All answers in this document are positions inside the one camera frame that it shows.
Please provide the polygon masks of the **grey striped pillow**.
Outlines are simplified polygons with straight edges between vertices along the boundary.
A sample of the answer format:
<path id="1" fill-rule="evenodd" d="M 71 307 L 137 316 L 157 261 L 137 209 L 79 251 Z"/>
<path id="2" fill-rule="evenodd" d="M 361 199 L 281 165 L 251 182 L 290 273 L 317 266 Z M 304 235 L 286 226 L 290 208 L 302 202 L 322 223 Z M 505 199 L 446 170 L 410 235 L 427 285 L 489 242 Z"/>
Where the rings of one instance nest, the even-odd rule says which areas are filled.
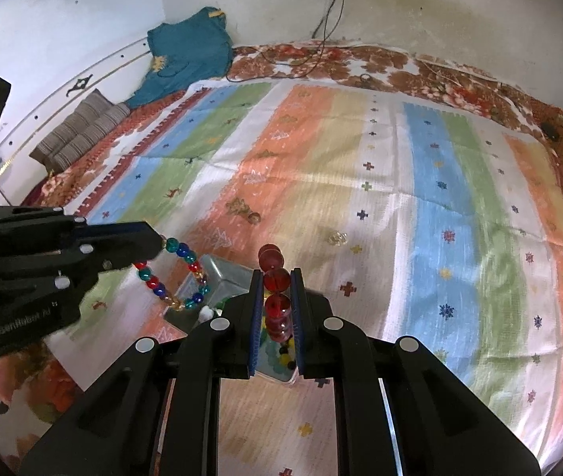
<path id="1" fill-rule="evenodd" d="M 29 153 L 49 174 L 65 171 L 112 132 L 131 113 L 125 103 L 112 104 L 95 89 L 59 126 Z"/>

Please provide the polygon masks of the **small gold rings cluster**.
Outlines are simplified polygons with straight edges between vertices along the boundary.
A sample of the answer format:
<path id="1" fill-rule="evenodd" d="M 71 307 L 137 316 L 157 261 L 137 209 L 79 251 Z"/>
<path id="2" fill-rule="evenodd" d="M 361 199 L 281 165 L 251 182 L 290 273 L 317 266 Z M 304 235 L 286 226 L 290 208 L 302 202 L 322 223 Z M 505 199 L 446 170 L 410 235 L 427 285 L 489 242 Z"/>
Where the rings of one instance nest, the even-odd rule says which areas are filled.
<path id="1" fill-rule="evenodd" d="M 348 243 L 348 234 L 343 231 L 332 231 L 328 235 L 327 241 L 332 246 L 344 246 Z"/>

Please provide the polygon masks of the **teal blue garment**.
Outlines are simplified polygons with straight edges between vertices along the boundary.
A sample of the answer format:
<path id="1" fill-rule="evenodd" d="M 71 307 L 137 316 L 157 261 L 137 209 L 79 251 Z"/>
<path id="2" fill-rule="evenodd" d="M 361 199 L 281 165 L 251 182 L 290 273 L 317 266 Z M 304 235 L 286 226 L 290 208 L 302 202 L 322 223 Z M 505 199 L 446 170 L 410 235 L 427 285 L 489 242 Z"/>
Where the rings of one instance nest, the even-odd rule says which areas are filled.
<path id="1" fill-rule="evenodd" d="M 211 6 L 177 24 L 148 31 L 152 56 L 144 80 L 125 105 L 130 109 L 158 101 L 200 80 L 222 77 L 233 62 L 233 42 L 225 13 Z"/>

